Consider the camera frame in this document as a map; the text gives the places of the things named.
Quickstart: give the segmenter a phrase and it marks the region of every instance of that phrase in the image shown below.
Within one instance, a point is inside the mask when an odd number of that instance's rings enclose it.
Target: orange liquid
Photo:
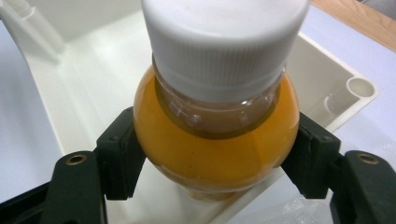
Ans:
[[[261,182],[287,157],[298,130],[299,110],[287,76],[273,113],[253,131],[224,139],[186,132],[163,112],[150,68],[134,100],[134,127],[148,159],[188,189],[227,193]]]

